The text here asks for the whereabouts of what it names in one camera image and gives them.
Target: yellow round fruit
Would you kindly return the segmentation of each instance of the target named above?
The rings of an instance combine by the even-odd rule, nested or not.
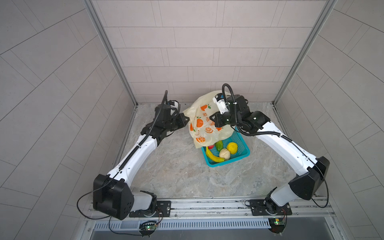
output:
[[[227,145],[227,149],[231,154],[237,153],[237,144],[234,142],[230,142]]]

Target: teal basket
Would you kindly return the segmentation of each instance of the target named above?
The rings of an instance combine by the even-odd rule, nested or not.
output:
[[[241,133],[233,131],[232,136],[230,136],[229,138],[223,140],[223,147],[227,148],[227,145],[230,142],[235,142],[237,144],[237,153],[231,154],[231,158],[229,160],[227,160],[227,161],[224,161],[224,162],[214,162],[214,161],[212,161],[205,154],[205,148],[206,147],[202,147],[201,148],[201,151],[203,152],[205,161],[207,162],[208,166],[210,166],[210,167],[223,166],[223,165],[229,164],[231,162],[236,162],[236,161],[238,161],[238,160],[240,160],[242,158],[245,158],[245,157],[249,156],[249,154],[250,154],[249,148],[248,148],[247,144],[245,143],[243,137],[241,136]],[[213,147],[212,149],[210,149],[210,151],[212,152],[213,155],[218,157],[219,152],[217,151],[216,147]]]

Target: tiled wall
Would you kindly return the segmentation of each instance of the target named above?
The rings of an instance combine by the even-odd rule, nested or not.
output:
[[[383,12],[339,0],[277,105],[290,136],[331,159],[332,207],[356,240],[384,239]]]
[[[132,108],[81,0],[1,1],[0,239],[70,239]]]
[[[325,1],[93,0],[139,103],[230,83],[272,101]]]

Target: banana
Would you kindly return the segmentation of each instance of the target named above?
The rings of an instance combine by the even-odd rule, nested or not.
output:
[[[206,151],[205,151],[205,154],[209,157],[209,159],[211,159],[212,161],[214,162],[224,162],[225,159],[222,158],[222,157],[216,157],[215,155],[212,154],[212,152],[206,147],[205,148]]]

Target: plastic bag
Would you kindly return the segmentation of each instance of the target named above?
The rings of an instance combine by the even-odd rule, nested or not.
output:
[[[190,108],[183,113],[189,117],[189,133],[194,139],[195,147],[207,147],[214,145],[219,140],[229,138],[233,129],[229,125],[215,127],[215,123],[209,116],[218,111],[217,105],[213,102],[213,97],[221,91],[213,91],[199,97]]]

